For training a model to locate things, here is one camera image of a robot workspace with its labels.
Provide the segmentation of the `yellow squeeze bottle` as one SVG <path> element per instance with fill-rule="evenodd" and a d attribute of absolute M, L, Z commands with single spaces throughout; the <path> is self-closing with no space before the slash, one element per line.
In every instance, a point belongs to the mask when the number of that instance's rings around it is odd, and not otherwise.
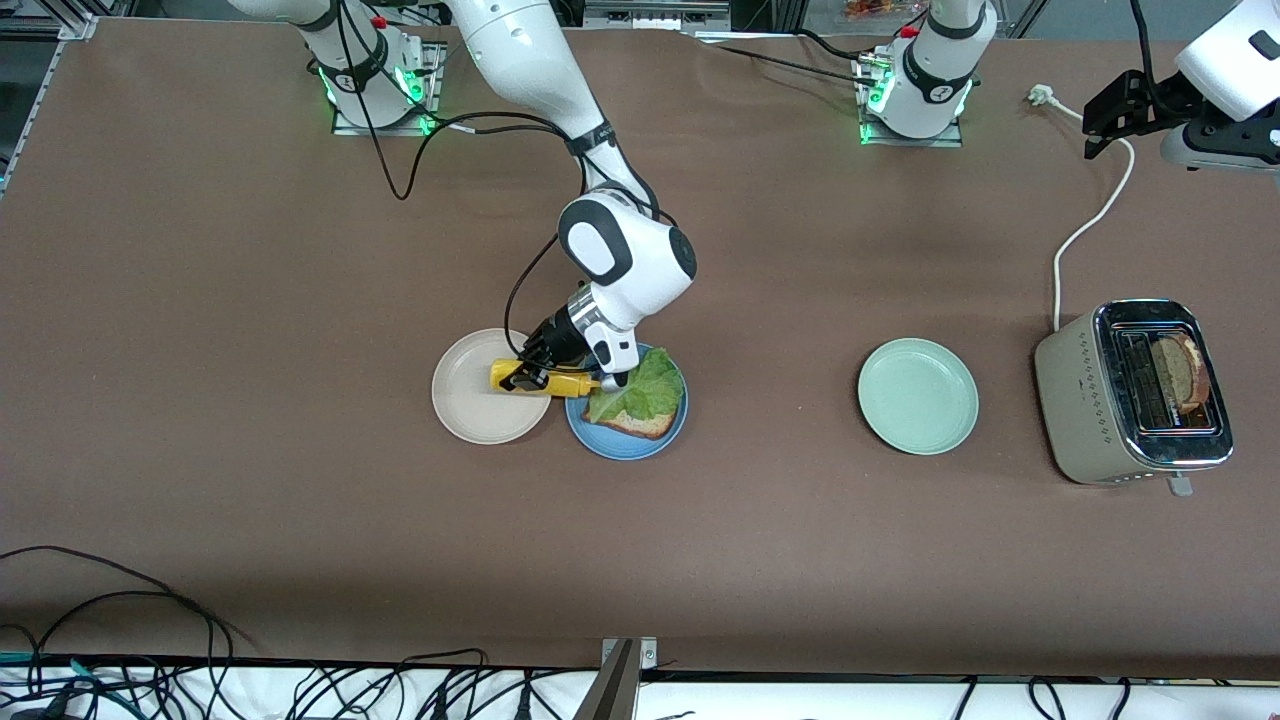
<path fill-rule="evenodd" d="M 490 387 L 499 391 L 499 363 L 521 363 L 515 357 L 498 359 L 490 365 Z M 513 393 L 513 395 L 545 395 L 562 398 L 585 397 L 593 392 L 593 380 L 588 372 L 564 372 L 559 369 L 548 370 L 550 373 L 549 384 L 544 393 Z"/>

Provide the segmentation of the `green lettuce leaf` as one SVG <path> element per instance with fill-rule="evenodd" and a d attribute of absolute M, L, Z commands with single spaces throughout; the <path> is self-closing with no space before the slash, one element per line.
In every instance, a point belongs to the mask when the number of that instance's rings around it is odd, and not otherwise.
<path fill-rule="evenodd" d="M 588 396 L 585 418 L 595 424 L 626 414 L 636 421 L 673 416 L 686 392 L 684 374 L 662 347 L 649 348 L 627 383 L 616 391 L 594 389 Z"/>

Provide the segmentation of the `toasted brown bread slice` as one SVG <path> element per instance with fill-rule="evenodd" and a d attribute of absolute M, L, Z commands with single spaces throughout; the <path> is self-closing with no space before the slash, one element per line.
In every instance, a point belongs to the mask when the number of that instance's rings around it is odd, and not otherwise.
<path fill-rule="evenodd" d="M 686 388 L 684 400 L 680 402 L 678 410 L 680 410 L 682 402 L 686 400 L 686 396 L 687 396 L 687 388 Z M 595 423 L 589 421 L 585 418 L 585 415 L 586 415 L 586 406 L 581 411 L 581 419 L 582 420 L 585 420 L 585 421 L 588 421 L 588 423 L 590 423 L 593 425 L 604 427 L 607 429 L 617 430 L 617 432 L 625 433 L 627 436 L 639 437 L 641 439 L 662 439 L 663 437 L 666 437 L 672 430 L 672 428 L 675 427 L 675 423 L 676 423 L 676 419 L 677 419 L 677 414 L 678 414 L 678 410 L 677 410 L 673 416 L 663 416 L 663 418 L 658 418 L 655 420 L 650 420 L 650 421 L 636 421 L 636 420 L 631 419 L 630 416 L 627 416 L 626 414 L 622 414 L 622 415 L 620 415 L 613 421 L 605 421 L 604 424 L 595 424 Z"/>
<path fill-rule="evenodd" d="M 1192 413 L 1208 401 L 1211 382 L 1207 361 L 1189 334 L 1161 334 L 1152 348 L 1162 388 L 1179 414 Z"/>

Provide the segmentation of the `blue round plate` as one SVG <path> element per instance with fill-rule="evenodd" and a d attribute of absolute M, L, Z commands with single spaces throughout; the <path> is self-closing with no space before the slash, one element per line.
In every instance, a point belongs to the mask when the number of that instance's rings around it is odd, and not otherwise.
<path fill-rule="evenodd" d="M 640 361 L 644 354 L 652 348 L 649 345 L 640 346 Z M 607 429 L 604 427 L 593 425 L 581 419 L 581 411 L 586 406 L 588 396 L 577 398 L 567 398 L 564 401 L 564 415 L 570 423 L 570 429 L 579 438 L 579 441 L 591 452 L 616 461 L 635 461 L 645 457 L 652 457 L 660 452 L 663 448 L 669 446 L 678 433 L 684 429 L 684 424 L 689 416 L 689 387 L 686 400 L 682 402 L 675 427 L 672 430 L 662 439 L 641 439 L 639 437 L 627 436 L 625 433 Z"/>

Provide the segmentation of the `beige round plate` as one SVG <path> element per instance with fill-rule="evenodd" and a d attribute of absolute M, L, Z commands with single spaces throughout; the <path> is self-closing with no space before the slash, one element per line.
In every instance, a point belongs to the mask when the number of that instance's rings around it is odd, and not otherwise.
<path fill-rule="evenodd" d="M 476 331 L 444 351 L 433 374 L 431 402 L 449 433 L 475 445 L 504 445 L 544 418 L 549 396 L 493 389 L 493 363 L 513 359 L 502 328 Z"/>

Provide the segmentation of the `mint green round plate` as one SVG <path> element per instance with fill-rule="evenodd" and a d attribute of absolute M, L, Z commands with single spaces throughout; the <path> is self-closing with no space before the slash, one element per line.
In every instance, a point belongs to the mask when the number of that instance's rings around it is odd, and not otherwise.
<path fill-rule="evenodd" d="M 883 442 L 920 456 L 960 446 L 980 410 L 965 363 L 923 338 L 891 340 L 873 350 L 859 372 L 856 395 L 863 418 Z"/>

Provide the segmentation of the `beige chrome toaster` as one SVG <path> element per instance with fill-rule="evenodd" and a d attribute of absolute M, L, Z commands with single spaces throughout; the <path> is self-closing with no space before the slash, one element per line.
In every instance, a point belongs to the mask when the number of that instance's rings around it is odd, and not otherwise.
<path fill-rule="evenodd" d="M 1188 414 L 1166 396 L 1152 354 L 1155 341 L 1170 332 L 1189 334 L 1210 370 L 1210 398 Z M 1220 468 L 1234 452 L 1199 323 L 1170 299 L 1101 304 L 1042 340 L 1034 368 L 1053 460 L 1078 484 L 1157 479 L 1187 497 L 1192 473 Z"/>

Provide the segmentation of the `grey metal box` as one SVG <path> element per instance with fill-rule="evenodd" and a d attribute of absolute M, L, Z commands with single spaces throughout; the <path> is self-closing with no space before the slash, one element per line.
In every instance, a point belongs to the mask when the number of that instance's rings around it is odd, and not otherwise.
<path fill-rule="evenodd" d="M 730 32 L 730 0 L 582 0 L 585 29 Z"/>

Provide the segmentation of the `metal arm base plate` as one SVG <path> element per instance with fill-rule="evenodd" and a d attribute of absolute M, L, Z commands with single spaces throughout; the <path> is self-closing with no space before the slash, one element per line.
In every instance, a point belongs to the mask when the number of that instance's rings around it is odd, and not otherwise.
<path fill-rule="evenodd" d="M 353 94 L 337 91 L 330 82 L 326 83 L 326 97 L 333 105 L 333 135 L 369 136 L 378 132 L 408 137 L 425 135 L 435 127 L 433 118 L 439 110 L 447 45 L 404 35 L 402 46 L 399 58 L 390 67 L 390 76 L 379 76 L 365 88 L 369 117 L 364 115 Z"/>
<path fill-rule="evenodd" d="M 897 85 L 891 58 L 879 53 L 860 53 L 855 60 L 850 61 L 850 67 L 856 79 L 870 81 L 869 85 L 861 85 L 856 90 L 861 145 L 927 149 L 959 149 L 963 146 L 963 133 L 957 118 L 964 109 L 964 102 L 957 105 L 948 126 L 940 133 L 925 138 L 901 135 L 891 128 L 881 115 Z"/>

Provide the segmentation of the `metal table edge bracket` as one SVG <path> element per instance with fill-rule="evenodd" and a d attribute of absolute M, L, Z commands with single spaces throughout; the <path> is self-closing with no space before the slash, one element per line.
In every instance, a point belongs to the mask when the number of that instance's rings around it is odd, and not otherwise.
<path fill-rule="evenodd" d="M 605 638 L 600 670 L 573 720 L 635 720 L 641 674 L 657 661 L 657 638 Z"/>

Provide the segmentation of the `aluminium frame rail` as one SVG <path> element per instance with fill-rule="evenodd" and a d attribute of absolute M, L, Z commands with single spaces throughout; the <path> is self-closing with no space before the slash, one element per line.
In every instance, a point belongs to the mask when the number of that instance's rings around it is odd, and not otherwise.
<path fill-rule="evenodd" d="M 0 0 L 0 199 L 69 42 L 105 17 L 133 15 L 140 0 Z"/>

